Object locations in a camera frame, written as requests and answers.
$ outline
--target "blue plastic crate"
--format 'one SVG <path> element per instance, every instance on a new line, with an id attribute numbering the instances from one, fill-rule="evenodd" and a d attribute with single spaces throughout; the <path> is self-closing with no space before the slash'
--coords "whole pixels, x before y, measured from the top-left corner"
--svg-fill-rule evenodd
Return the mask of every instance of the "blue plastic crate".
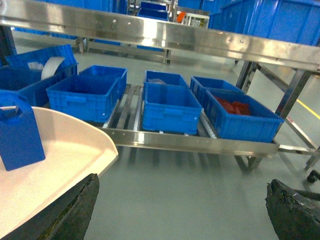
<path id="1" fill-rule="evenodd" d="M 167 11 L 167 6 L 165 4 L 152 3 L 152 2 L 146 2 L 146 1 L 141 2 L 140 8 Z"/>
<path id="2" fill-rule="evenodd" d="M 126 68 L 92 65 L 81 71 L 79 75 L 101 77 L 107 80 L 117 81 L 117 98 L 121 99 L 127 87 L 127 73 L 128 69 Z"/>
<path id="3" fill-rule="evenodd" d="M 117 14 L 127 14 L 127 6 L 128 0 L 119 0 L 117 2 L 115 1 L 115 3 L 113 4 L 112 12 Z"/>
<path id="4" fill-rule="evenodd" d="M 63 73 L 41 80 L 40 70 L 3 67 L 0 68 L 0 90 L 15 91 L 37 107 L 49 102 L 46 89 L 64 78 Z"/>
<path id="5" fill-rule="evenodd" d="M 151 131 L 196 134 L 202 107 L 186 87 L 145 85 L 142 127 Z"/>
<path id="6" fill-rule="evenodd" d="M 220 8 L 229 4 L 230 0 L 203 0 L 201 9 L 213 14 L 219 13 Z"/>
<path id="7" fill-rule="evenodd" d="M 75 40 L 77 36 L 72 36 L 72 35 L 66 35 L 66 34 L 60 34 L 60 33 L 50 33 L 51 37 L 54 38 L 62 38 L 62 39 L 70 39 L 70 40 Z"/>
<path id="8" fill-rule="evenodd" d="M 136 46 L 137 49 L 146 49 L 150 51 L 156 51 L 156 52 L 163 52 L 162 48 L 156 48 L 156 47 L 151 47 L 151 46 Z"/>
<path id="9" fill-rule="evenodd" d="M 101 43 L 101 44 L 110 44 L 110 45 L 116 45 L 116 46 L 121 45 L 121 43 L 117 41 L 108 41 L 108 40 L 100 40 L 100 39 L 95 39 L 94 41 L 96 43 Z"/>
<path id="10" fill-rule="evenodd" d="M 162 20 L 162 21 L 168 21 L 169 14 L 166 11 L 160 11 L 160 10 L 152 10 L 152 9 L 146 9 L 142 8 L 137 13 L 138 17 L 148 18 L 148 19 L 156 19 L 156 20 Z"/>
<path id="11" fill-rule="evenodd" d="M 73 75 L 49 87 L 50 108 L 85 121 L 105 123 L 117 103 L 117 81 Z"/>
<path id="12" fill-rule="evenodd" d="M 65 77 L 68 77 L 69 73 L 77 73 L 78 63 L 72 52 L 71 45 L 69 44 L 53 46 L 22 54 L 7 56 L 6 60 L 8 61 L 11 67 L 29 69 L 28 63 L 38 62 L 42 65 L 45 65 L 51 57 L 65 58 L 58 67 L 57 73 L 65 72 Z"/>
<path id="13" fill-rule="evenodd" d="M 112 11 L 113 3 L 112 0 L 45 0 L 43 2 L 107 12 Z"/>
<path id="14" fill-rule="evenodd" d="M 178 6 L 189 9 L 200 9 L 201 0 L 178 0 Z"/>
<path id="15" fill-rule="evenodd" d="M 209 24 L 208 28 L 209 29 L 216 29 L 216 30 L 221 30 L 221 19 L 222 19 L 222 12 L 218 13 L 210 13 L 209 14 Z"/>
<path id="16" fill-rule="evenodd" d="M 39 30 L 33 30 L 33 29 L 26 29 L 21 27 L 15 27 L 15 31 L 29 33 L 29 34 L 38 34 L 38 35 L 47 35 L 49 34 L 47 31 L 39 31 Z"/>
<path id="17" fill-rule="evenodd" d="M 191 76 L 190 89 L 203 107 L 205 106 L 205 100 L 207 96 L 206 91 L 208 89 L 244 93 L 239 88 L 233 86 L 225 80 L 201 76 Z"/>
<path id="18" fill-rule="evenodd" d="M 153 79 L 160 79 L 164 81 L 167 85 L 176 85 L 180 87 L 189 88 L 184 78 L 177 73 L 150 71 L 150 70 L 145 71 L 144 85 L 146 85 L 146 83 L 153 84 L 153 83 L 150 83 L 150 80 L 153 80 Z"/>
<path id="19" fill-rule="evenodd" d="M 248 95 L 207 90 L 204 112 L 222 139 L 270 143 L 284 122 L 278 115 Z M 215 97 L 230 103 L 249 104 L 250 116 L 227 113 Z"/>
<path id="20" fill-rule="evenodd" d="M 35 114 L 29 104 L 12 92 L 0 91 L 0 106 L 11 102 L 17 109 L 0 109 L 0 156 L 11 171 L 46 158 Z"/>
<path id="21" fill-rule="evenodd" d="M 224 31 L 313 46 L 320 38 L 316 0 L 237 0 L 221 10 Z"/>

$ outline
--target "stainless steel rack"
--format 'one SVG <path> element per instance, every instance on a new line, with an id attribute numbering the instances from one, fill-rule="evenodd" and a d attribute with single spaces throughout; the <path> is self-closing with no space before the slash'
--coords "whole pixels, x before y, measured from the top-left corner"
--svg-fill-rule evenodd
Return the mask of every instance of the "stainless steel rack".
<path id="1" fill-rule="evenodd" d="M 39 1 L 2 0 L 0 24 L 244 60 L 237 82 L 237 86 L 244 90 L 248 89 L 257 63 L 295 68 L 296 74 L 284 89 L 284 97 L 276 112 L 284 119 L 311 74 L 320 73 L 318 47 Z M 131 117 L 129 109 L 134 96 L 138 99 L 135 114 Z M 120 107 L 119 102 L 110 120 L 97 126 L 108 133 L 116 145 L 246 156 L 251 169 L 258 167 L 264 157 L 278 151 L 311 155 L 307 168 L 312 167 L 320 157 L 320 151 L 314 144 L 296 147 L 276 142 L 213 138 L 214 129 L 204 114 L 198 128 L 199 135 L 196 136 L 140 131 L 142 87 L 128 86 L 121 101 L 124 101 L 124 106 Z M 134 119 L 133 128 L 128 124 L 130 118 Z"/>

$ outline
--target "white tray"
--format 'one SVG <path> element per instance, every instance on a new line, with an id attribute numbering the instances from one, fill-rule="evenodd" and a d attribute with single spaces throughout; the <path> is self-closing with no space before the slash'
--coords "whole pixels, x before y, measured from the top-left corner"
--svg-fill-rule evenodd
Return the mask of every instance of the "white tray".
<path id="1" fill-rule="evenodd" d="M 6 171 L 0 157 L 0 238 L 118 158 L 111 138 L 96 127 L 51 109 L 33 111 L 46 158 Z"/>

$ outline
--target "caster wheel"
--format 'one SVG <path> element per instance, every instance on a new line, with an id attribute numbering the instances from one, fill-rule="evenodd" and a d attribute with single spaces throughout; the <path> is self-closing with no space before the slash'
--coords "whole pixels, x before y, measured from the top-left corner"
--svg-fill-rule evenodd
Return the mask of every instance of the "caster wheel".
<path id="1" fill-rule="evenodd" d="M 316 177 L 316 176 L 314 176 L 314 175 L 309 175 L 307 178 L 307 181 L 309 182 L 309 183 L 314 183 L 315 181 L 317 181 L 318 180 L 318 178 Z"/>

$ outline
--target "red object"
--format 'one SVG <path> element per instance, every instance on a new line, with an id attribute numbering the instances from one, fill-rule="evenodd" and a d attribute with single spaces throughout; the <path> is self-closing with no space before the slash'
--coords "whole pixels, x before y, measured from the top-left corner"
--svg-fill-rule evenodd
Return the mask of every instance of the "red object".
<path id="1" fill-rule="evenodd" d="M 229 114 L 237 114 L 237 115 L 245 115 L 245 116 L 251 115 L 251 112 L 249 110 L 249 104 L 247 103 L 242 103 L 239 101 L 234 101 L 233 103 L 230 103 L 229 101 L 221 99 L 219 97 L 215 97 L 215 99 L 221 104 L 221 106 Z"/>
<path id="2" fill-rule="evenodd" d="M 176 18 L 176 21 L 177 21 L 178 23 L 181 23 L 182 20 L 185 18 L 185 15 L 186 15 L 186 12 L 182 11 L 182 12 L 179 14 L 179 16 Z"/>

